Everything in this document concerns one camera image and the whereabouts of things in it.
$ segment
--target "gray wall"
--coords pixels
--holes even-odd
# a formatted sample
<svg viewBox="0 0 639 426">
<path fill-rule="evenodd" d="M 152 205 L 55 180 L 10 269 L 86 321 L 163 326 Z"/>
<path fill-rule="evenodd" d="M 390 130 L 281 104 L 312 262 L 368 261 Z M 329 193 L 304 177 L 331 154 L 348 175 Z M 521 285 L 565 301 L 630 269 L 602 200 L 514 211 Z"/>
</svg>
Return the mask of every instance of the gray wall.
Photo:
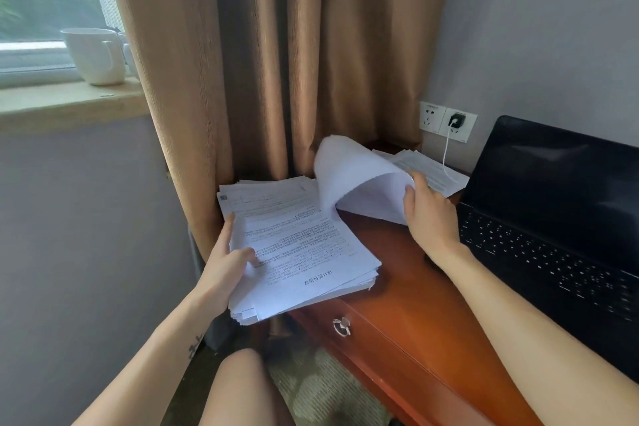
<svg viewBox="0 0 639 426">
<path fill-rule="evenodd" d="M 0 137 L 0 424 L 68 425 L 194 284 L 150 118 Z"/>
<path fill-rule="evenodd" d="M 639 145 L 639 0 L 447 0 L 425 99 L 478 115 L 464 170 L 504 114 Z"/>
</svg>

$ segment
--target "desk drawer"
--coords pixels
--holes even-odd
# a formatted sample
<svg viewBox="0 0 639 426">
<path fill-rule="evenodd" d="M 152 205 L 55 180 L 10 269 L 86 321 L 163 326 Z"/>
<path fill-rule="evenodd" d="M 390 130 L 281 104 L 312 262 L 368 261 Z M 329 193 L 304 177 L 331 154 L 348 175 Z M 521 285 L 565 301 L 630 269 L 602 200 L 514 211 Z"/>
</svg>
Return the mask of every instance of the desk drawer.
<svg viewBox="0 0 639 426">
<path fill-rule="evenodd" d="M 291 315 L 407 426 L 492 424 L 339 298 Z"/>
</svg>

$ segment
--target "laptop keyboard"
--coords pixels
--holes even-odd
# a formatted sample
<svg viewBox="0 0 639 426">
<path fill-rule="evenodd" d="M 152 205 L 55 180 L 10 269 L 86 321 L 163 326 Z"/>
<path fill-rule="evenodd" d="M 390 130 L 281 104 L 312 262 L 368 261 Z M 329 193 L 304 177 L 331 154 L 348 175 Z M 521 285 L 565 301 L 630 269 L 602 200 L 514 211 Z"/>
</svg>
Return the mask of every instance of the laptop keyboard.
<svg viewBox="0 0 639 426">
<path fill-rule="evenodd" d="M 470 248 L 501 257 L 509 266 L 534 270 L 567 293 L 626 320 L 636 319 L 632 304 L 639 293 L 637 278 L 582 260 L 474 211 L 460 223 L 459 237 Z"/>
</svg>

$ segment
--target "wall socket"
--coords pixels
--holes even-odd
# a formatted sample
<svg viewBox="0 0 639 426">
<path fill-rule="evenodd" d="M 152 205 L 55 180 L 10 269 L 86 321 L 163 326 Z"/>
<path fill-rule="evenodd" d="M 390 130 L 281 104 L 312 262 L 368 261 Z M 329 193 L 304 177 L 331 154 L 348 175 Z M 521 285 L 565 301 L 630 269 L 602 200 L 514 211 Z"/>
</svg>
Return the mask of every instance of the wall socket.
<svg viewBox="0 0 639 426">
<path fill-rule="evenodd" d="M 452 115 L 458 113 L 459 115 L 465 115 L 466 119 L 464 124 L 460 128 L 449 128 L 448 123 L 451 121 Z M 446 136 L 446 133 L 450 131 L 450 138 L 457 141 L 466 143 L 470 136 L 470 131 L 473 130 L 477 115 L 468 113 L 467 111 L 461 111 L 460 109 L 444 108 L 444 114 L 442 118 L 442 124 L 440 125 L 438 134 Z"/>
<path fill-rule="evenodd" d="M 426 101 L 419 102 L 419 127 L 432 133 L 439 133 L 446 107 L 433 105 Z"/>
</svg>

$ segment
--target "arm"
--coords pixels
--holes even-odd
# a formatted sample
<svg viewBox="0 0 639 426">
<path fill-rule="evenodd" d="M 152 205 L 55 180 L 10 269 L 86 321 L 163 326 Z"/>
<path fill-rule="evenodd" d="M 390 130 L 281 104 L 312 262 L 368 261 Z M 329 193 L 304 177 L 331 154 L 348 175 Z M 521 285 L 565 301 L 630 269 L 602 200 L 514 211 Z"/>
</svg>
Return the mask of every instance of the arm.
<svg viewBox="0 0 639 426">
<path fill-rule="evenodd" d="M 410 233 L 459 289 L 523 397 L 546 426 L 639 424 L 639 386 L 475 259 L 453 204 L 413 173 Z"/>
<path fill-rule="evenodd" d="M 229 253 L 233 215 L 211 251 L 196 287 L 171 312 L 113 382 L 74 422 L 74 426 L 159 425 L 213 318 L 229 296 L 248 261 L 251 248 Z"/>
</svg>

